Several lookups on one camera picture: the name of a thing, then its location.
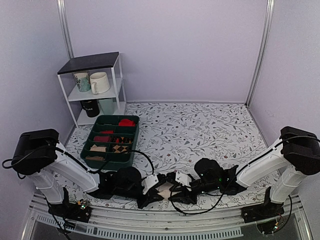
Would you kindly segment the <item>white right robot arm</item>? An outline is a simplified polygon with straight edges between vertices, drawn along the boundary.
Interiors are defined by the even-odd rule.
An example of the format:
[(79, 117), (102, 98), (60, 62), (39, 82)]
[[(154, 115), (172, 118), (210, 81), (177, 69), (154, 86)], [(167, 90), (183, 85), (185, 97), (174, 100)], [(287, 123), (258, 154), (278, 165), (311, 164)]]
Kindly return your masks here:
[(279, 180), (265, 193), (259, 206), (262, 218), (269, 218), (287, 196), (307, 177), (320, 171), (320, 140), (314, 133), (286, 126), (280, 137), (265, 152), (243, 167), (223, 169), (216, 160), (201, 158), (194, 165), (198, 179), (176, 175), (170, 190), (171, 202), (196, 204), (198, 194), (219, 190), (234, 196), (247, 190), (254, 182), (285, 168)]

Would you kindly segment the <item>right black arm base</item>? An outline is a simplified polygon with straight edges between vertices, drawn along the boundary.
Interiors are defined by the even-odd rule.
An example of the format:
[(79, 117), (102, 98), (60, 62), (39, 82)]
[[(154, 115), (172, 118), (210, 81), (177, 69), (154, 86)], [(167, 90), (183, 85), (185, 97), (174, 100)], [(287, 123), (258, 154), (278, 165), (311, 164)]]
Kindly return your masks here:
[(271, 187), (265, 191), (264, 202), (241, 209), (241, 217), (245, 223), (265, 220), (285, 213), (283, 203), (273, 203), (270, 198)]

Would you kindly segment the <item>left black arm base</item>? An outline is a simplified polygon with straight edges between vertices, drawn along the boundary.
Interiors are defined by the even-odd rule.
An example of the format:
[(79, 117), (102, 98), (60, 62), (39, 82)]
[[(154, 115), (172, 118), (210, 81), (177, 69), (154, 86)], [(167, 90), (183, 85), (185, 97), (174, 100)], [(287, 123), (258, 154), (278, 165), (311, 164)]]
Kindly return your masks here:
[(48, 204), (48, 212), (53, 216), (62, 217), (64, 220), (74, 220), (88, 223), (91, 217), (92, 208), (86, 200), (79, 200), (75, 203), (69, 201), (69, 193), (63, 189), (63, 200), (59, 204)]

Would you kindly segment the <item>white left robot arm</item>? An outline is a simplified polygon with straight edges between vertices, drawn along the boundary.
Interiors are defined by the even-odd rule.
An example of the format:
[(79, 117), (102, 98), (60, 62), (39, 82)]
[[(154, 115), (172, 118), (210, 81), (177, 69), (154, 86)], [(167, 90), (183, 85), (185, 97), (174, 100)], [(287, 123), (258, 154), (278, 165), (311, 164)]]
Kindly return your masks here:
[(155, 188), (159, 182), (157, 175), (142, 178), (133, 166), (107, 172), (101, 168), (92, 170), (66, 152), (59, 142), (59, 133), (54, 129), (22, 133), (9, 167), (30, 178), (63, 217), (70, 217), (75, 210), (74, 205), (65, 199), (68, 193), (56, 182), (54, 172), (96, 199), (132, 198), (139, 209), (164, 199)]

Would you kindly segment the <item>cream and brown sock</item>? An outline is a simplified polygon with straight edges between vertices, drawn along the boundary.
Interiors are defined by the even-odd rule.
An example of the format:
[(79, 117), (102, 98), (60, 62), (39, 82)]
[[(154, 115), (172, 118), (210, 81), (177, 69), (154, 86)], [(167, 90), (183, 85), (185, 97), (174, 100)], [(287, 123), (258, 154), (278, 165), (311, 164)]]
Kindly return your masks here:
[(158, 191), (158, 195), (162, 196), (164, 200), (168, 200), (170, 196), (173, 195), (172, 193), (172, 187), (174, 185), (171, 183), (165, 183), (159, 187), (156, 188)]

